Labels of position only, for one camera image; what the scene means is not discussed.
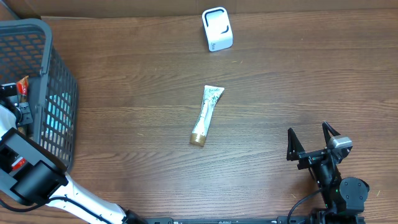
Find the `white cream tube gold cap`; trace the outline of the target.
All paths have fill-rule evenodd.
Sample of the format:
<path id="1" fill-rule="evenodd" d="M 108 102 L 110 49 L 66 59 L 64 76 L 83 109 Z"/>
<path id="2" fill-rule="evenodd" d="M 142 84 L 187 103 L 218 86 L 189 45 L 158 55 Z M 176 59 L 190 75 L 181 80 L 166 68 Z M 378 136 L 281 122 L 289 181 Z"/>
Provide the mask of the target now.
<path id="1" fill-rule="evenodd" d="M 190 143 L 203 147 L 206 142 L 215 106 L 224 92 L 223 87 L 205 85 L 200 115 L 190 136 Z"/>

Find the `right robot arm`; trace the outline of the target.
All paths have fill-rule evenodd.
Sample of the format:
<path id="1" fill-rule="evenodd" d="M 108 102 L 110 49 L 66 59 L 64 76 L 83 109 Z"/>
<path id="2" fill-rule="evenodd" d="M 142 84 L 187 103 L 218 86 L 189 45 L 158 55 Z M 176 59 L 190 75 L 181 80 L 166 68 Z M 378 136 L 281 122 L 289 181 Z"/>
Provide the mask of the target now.
<path id="1" fill-rule="evenodd" d="M 286 216 L 286 223 L 364 223 L 359 216 L 364 212 L 370 186 L 356 177 L 342 178 L 337 165 L 345 159 L 353 148 L 348 136 L 336 131 L 326 121 L 322 123 L 326 146 L 323 149 L 307 152 L 292 128 L 287 131 L 287 160 L 298 161 L 299 170 L 307 169 L 318 189 L 299 200 Z M 307 218 L 293 216 L 295 209 L 321 194 L 324 208 L 314 208 Z"/>

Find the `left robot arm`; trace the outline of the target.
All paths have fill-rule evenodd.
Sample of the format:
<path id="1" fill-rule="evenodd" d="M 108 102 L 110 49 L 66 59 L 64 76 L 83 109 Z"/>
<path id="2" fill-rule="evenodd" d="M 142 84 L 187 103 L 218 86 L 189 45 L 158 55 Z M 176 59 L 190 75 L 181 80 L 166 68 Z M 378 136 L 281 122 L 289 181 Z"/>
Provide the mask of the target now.
<path id="1" fill-rule="evenodd" d="M 22 119 L 15 83 L 1 85 L 1 191 L 21 204 L 13 212 L 44 205 L 59 208 L 88 223 L 144 223 L 130 210 L 107 202 L 77 184 L 53 154 L 17 130 Z"/>

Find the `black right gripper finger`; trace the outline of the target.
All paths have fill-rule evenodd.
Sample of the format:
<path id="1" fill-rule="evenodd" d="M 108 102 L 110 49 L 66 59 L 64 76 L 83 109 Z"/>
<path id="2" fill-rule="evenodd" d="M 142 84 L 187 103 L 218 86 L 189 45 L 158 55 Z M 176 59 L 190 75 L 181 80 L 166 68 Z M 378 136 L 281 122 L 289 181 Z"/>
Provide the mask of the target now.
<path id="1" fill-rule="evenodd" d="M 288 133 L 287 155 L 288 156 L 298 156 L 298 155 L 304 154 L 305 149 L 301 145 L 294 130 L 292 128 L 289 128 L 287 133 Z"/>
<path id="2" fill-rule="evenodd" d="M 339 136 L 340 133 L 336 131 L 327 121 L 322 123 L 323 135 L 325 138 L 326 145 L 328 145 L 330 139 L 335 136 Z"/>

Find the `teal tissue packet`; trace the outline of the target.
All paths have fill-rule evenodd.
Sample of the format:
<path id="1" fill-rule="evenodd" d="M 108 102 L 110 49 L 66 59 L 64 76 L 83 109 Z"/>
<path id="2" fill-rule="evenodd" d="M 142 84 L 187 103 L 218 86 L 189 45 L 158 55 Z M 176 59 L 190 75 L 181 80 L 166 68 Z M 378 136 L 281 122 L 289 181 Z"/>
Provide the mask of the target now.
<path id="1" fill-rule="evenodd" d="M 50 95 L 46 101 L 46 112 L 48 112 L 46 124 L 62 134 L 69 133 L 73 127 L 71 96 L 68 93 Z"/>

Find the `orange noodle packet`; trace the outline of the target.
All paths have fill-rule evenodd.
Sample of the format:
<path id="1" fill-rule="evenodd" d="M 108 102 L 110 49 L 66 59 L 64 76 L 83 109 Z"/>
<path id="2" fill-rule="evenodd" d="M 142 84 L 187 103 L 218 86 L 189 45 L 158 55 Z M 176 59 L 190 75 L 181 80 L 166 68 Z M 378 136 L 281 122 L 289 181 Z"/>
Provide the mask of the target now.
<path id="1" fill-rule="evenodd" d="M 29 76 L 25 76 L 23 79 L 19 80 L 16 85 L 19 93 L 19 104 L 27 102 Z"/>

